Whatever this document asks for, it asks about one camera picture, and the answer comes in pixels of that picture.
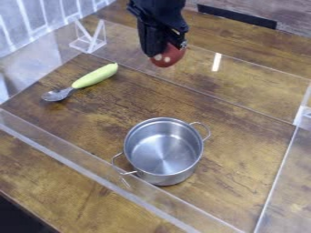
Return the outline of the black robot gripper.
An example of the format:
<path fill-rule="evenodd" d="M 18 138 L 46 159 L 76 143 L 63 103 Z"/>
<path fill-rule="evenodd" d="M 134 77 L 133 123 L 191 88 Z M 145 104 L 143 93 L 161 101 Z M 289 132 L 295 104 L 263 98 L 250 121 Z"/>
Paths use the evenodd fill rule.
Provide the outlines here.
<path fill-rule="evenodd" d="M 186 0 L 129 0 L 129 11 L 138 17 L 138 31 L 142 50 L 149 57 L 161 54 L 170 43 L 186 49 L 189 24 L 183 19 Z"/>

